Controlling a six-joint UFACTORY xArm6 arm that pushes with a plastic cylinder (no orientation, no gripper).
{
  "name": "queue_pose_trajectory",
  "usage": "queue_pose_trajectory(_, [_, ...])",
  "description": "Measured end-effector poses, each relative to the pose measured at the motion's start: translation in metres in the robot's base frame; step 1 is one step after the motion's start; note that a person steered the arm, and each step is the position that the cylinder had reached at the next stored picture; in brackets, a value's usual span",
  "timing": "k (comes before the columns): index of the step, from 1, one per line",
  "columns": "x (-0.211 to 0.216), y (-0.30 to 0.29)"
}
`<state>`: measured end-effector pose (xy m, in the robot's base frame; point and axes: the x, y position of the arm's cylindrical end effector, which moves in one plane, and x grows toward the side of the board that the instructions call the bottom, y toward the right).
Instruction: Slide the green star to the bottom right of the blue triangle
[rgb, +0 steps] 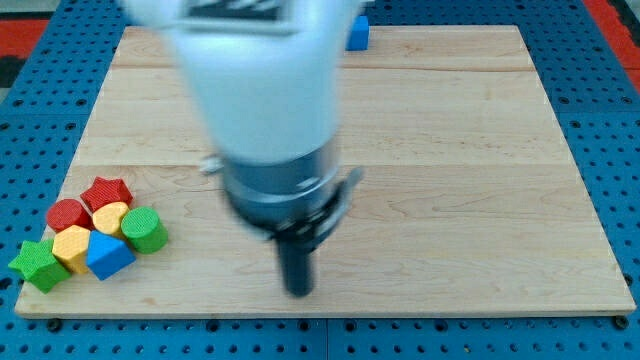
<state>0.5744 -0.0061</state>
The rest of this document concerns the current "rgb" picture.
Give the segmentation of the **grey metal end effector mount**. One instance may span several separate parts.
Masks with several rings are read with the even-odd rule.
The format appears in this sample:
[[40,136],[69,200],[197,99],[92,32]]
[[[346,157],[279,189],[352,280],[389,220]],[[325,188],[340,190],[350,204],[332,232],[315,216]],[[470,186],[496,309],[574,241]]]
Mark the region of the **grey metal end effector mount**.
[[221,177],[236,216],[261,236],[316,246],[348,212],[364,169],[338,178],[337,145],[329,142],[293,160],[248,164],[219,154],[201,162],[200,172]]

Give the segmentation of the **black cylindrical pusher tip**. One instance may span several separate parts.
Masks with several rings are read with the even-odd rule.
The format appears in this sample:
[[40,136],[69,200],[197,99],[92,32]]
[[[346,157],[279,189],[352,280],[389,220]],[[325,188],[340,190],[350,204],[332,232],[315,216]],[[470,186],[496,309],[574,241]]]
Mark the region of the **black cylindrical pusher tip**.
[[278,239],[277,254],[286,291],[293,297],[307,296],[314,287],[312,253],[315,246],[301,239]]

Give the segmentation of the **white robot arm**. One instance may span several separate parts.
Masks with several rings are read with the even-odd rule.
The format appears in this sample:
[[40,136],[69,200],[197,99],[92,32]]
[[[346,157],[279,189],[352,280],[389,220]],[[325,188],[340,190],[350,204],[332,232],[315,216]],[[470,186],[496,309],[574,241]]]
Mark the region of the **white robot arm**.
[[286,290],[314,286],[313,252],[339,225],[361,169],[338,175],[337,70],[361,0],[125,0],[172,48],[237,216],[273,240]]

